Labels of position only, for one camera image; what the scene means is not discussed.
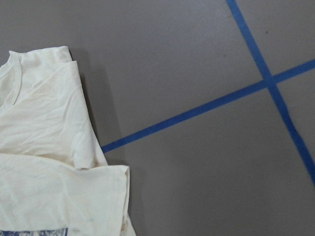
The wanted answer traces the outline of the cream long-sleeve printed shirt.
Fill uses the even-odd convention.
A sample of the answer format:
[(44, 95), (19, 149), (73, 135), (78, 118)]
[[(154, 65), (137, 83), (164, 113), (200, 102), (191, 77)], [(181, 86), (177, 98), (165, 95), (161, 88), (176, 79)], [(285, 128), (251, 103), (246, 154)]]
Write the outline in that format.
[(130, 171), (109, 165), (66, 46), (0, 68), (0, 233), (133, 236)]

